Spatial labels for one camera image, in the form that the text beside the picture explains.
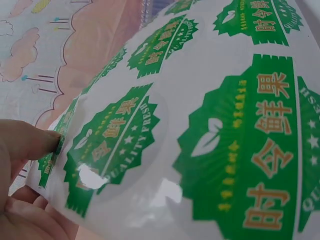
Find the sticker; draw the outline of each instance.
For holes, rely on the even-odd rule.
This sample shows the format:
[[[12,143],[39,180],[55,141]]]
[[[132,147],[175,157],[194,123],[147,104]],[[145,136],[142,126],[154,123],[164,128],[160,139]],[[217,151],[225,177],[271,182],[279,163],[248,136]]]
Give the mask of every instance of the sticker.
[[[183,11],[189,10],[191,8],[191,5],[199,2],[201,0],[180,0],[177,1],[175,4],[173,4],[166,12],[164,15],[169,15],[169,14],[178,14]]]
[[[297,131],[292,58],[255,54],[242,75],[205,95],[178,139],[173,167],[193,220],[216,221],[223,239],[291,240]]]
[[[184,44],[193,39],[198,23],[182,15],[171,19],[165,26],[155,31],[132,54],[128,67],[138,70],[137,78],[160,72],[163,61],[181,50]]]
[[[38,164],[39,164],[38,170],[41,171],[41,178],[40,178],[40,181],[38,184],[39,187],[42,187],[45,189],[47,186],[49,175],[51,174],[52,168],[55,165],[57,157],[60,154],[62,146],[65,142],[66,134],[69,129],[71,119],[75,113],[78,98],[79,97],[73,99],[68,110],[66,111],[66,113],[64,115],[62,115],[58,124],[53,129],[54,131],[61,134],[57,150],[54,153],[50,153],[49,155],[41,158],[38,161]]]
[[[233,0],[217,16],[214,30],[229,36],[243,33],[253,44],[289,46],[271,0]]]
[[[105,77],[112,69],[114,69],[117,64],[124,59],[124,55],[126,55],[127,50],[123,47],[110,61],[109,63],[103,68],[103,70],[94,77],[94,79],[89,83],[89,85],[83,89],[81,95],[84,95],[89,92],[91,87],[98,82],[99,79]]]
[[[273,0],[273,3],[285,32],[289,34],[291,29],[300,31],[299,26],[303,26],[302,18],[297,14],[296,9],[290,6],[286,0]]]
[[[83,218],[94,195],[108,184],[121,184],[127,170],[141,165],[142,151],[154,142],[159,122],[149,103],[152,84],[132,87],[116,103],[84,125],[67,153],[64,181],[69,183],[66,207]]]
[[[320,210],[320,96],[298,77],[302,131],[302,194],[298,231]]]

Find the green sticker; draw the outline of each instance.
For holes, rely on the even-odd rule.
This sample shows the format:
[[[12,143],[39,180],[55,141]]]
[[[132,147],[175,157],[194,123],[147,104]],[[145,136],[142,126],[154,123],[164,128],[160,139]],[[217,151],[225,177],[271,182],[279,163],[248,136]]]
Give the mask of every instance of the green sticker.
[[[66,134],[67,134],[71,119],[75,113],[77,101],[78,101],[78,97],[73,99],[68,110],[66,111],[66,113],[64,115],[62,115],[58,124],[54,128],[54,131],[61,134],[60,142],[59,142],[59,145],[57,147],[56,152],[51,153],[51,154],[41,158],[38,161],[38,163],[39,163],[38,170],[41,171],[41,178],[40,178],[40,181],[38,184],[39,187],[46,188],[46,186],[47,186],[51,170],[52,170],[53,166],[55,165],[57,157],[58,157],[58,155],[62,149],[62,146],[65,142]]]
[[[114,56],[111,61],[104,67],[104,69],[90,82],[90,84],[82,91],[81,95],[86,94],[91,87],[102,77],[106,76],[108,72],[112,69],[114,69],[117,64],[123,59],[123,56],[126,54],[126,49],[122,48],[116,56]],[[49,179],[49,175],[52,171],[53,166],[55,165],[55,162],[58,158],[58,155],[61,152],[61,149],[63,147],[63,144],[65,142],[66,133],[69,129],[69,125],[71,122],[71,119],[75,112],[75,107],[78,101],[78,98],[75,98],[72,103],[70,104],[66,114],[64,114],[61,119],[59,120],[58,124],[54,128],[54,131],[61,134],[61,139],[59,142],[59,145],[57,147],[56,152],[51,153],[43,158],[41,158],[39,162],[38,170],[41,171],[41,178],[39,181],[39,187],[45,188]]]
[[[158,74],[163,61],[193,39],[193,33],[198,30],[196,28],[198,23],[185,16],[171,19],[148,37],[132,54],[127,66],[139,71],[137,78]]]
[[[120,184],[128,169],[141,165],[142,151],[154,142],[159,122],[149,103],[152,84],[132,87],[83,126],[67,153],[64,181],[69,183],[66,207],[86,216],[94,195],[108,184]]]
[[[127,53],[127,50],[123,47],[118,53],[117,55],[115,55],[110,61],[109,63],[103,68],[103,70],[94,77],[94,79],[89,83],[89,85],[83,89],[81,95],[86,94],[87,92],[89,92],[89,90],[91,89],[91,87],[101,78],[105,77],[112,69],[114,69],[117,64],[124,59],[124,55]]]
[[[233,0],[217,16],[214,30],[229,36],[243,33],[251,36],[253,44],[288,46],[271,0]]]
[[[298,77],[302,133],[302,194],[298,231],[302,232],[310,214],[320,210],[320,95],[307,88]]]
[[[216,221],[224,239],[291,240],[298,134],[291,57],[255,54],[189,116],[173,167],[195,221]]]
[[[178,14],[183,11],[189,10],[190,7],[199,2],[201,0],[180,0],[174,3],[166,12],[164,15],[169,15],[169,14]]]
[[[302,18],[297,14],[296,9],[290,6],[286,0],[273,0],[273,3],[285,32],[289,34],[291,29],[300,31],[299,26],[303,26]]]

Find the cartoon illustration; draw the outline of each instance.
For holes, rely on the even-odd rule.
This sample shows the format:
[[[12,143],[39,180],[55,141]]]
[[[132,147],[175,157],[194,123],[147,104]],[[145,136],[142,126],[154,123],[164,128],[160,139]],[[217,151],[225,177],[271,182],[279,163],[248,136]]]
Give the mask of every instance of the cartoon illustration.
[[[45,9],[46,6],[51,2],[51,0],[40,0],[32,9],[33,14],[40,13],[43,9]]]
[[[13,10],[10,12],[9,18],[19,16],[26,8],[31,6],[33,2],[33,0],[18,0]]]
[[[14,27],[10,22],[7,22],[6,20],[0,21],[0,36],[4,35],[10,35],[12,36],[14,34]]]
[[[92,0],[92,3],[72,16],[71,27],[74,33],[62,48],[65,65],[59,68],[57,74],[57,84],[63,94],[40,117],[37,127],[47,129],[139,30],[141,6],[141,0]],[[57,17],[55,20],[67,22],[65,17]]]
[[[35,45],[38,39],[38,28],[32,28],[13,44],[11,57],[1,62],[0,80],[17,80],[22,75],[23,68],[36,61],[38,52]]]

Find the orange chinese characters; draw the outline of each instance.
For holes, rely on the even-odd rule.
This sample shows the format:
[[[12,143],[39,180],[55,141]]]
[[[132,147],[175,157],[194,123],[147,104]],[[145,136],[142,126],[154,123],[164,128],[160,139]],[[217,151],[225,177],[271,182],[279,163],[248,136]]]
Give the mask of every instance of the orange chinese characters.
[[[251,162],[271,179],[278,173],[279,165],[281,169],[285,168],[293,157],[294,155],[291,152],[284,153],[273,140],[268,138],[261,151],[253,154]]]
[[[275,21],[264,21],[264,20],[257,20],[253,22],[254,24],[257,24],[255,26],[255,31],[256,32],[275,32]]]
[[[161,54],[163,54],[164,51],[158,51],[158,52],[153,52],[149,55],[149,59],[145,62],[144,65],[149,65],[149,64],[155,64],[159,62]]]
[[[284,211],[271,208],[276,205],[276,201],[279,201],[281,207],[284,207],[290,200],[290,194],[283,190],[265,189],[265,185],[261,182],[256,188],[249,188],[246,195],[255,198],[255,201],[254,207],[248,208],[245,212],[243,227],[272,231],[281,230],[281,219],[284,216]]]
[[[165,27],[165,30],[175,29],[179,24],[180,24],[180,21],[175,21],[173,23],[170,23]]]
[[[282,93],[287,99],[289,99],[289,95],[285,88],[289,88],[290,85],[287,82],[284,82],[287,75],[280,72],[280,75],[276,72],[273,74],[258,74],[256,77],[258,79],[258,94],[274,94],[276,97],[280,96]]]
[[[138,97],[134,97],[131,100],[123,101],[119,109],[116,111],[116,114],[131,114],[131,109],[136,106],[136,101],[138,101],[138,99]]]
[[[284,133],[291,135],[289,121],[285,116],[285,114],[292,114],[290,107],[285,107],[282,101],[278,101],[276,105],[274,101],[268,103],[266,100],[257,102],[255,106],[258,108],[255,114],[257,116],[262,115],[255,124],[256,129],[266,134]]]
[[[252,14],[252,16],[264,19],[265,17],[270,16],[271,14],[272,14],[271,11],[258,9],[255,13]]]
[[[250,2],[252,9],[268,9],[269,8],[268,3],[269,2],[267,2],[267,1],[252,1],[252,2]]]
[[[173,29],[169,29],[168,31],[165,31],[164,33],[161,34],[160,38],[159,38],[159,41],[162,41],[164,39],[168,39],[172,36],[172,33],[174,32],[175,30]]]
[[[153,47],[154,50],[160,50],[162,47],[164,47],[165,45],[167,45],[169,43],[169,41],[163,41],[161,40],[157,45],[155,45]]]
[[[105,138],[116,138],[119,135],[121,125],[126,124],[127,121],[123,117],[110,120],[110,124],[102,134]]]
[[[107,142],[103,141],[97,148],[92,151],[93,161],[96,162],[100,158],[104,157],[111,151],[110,147],[107,147]]]

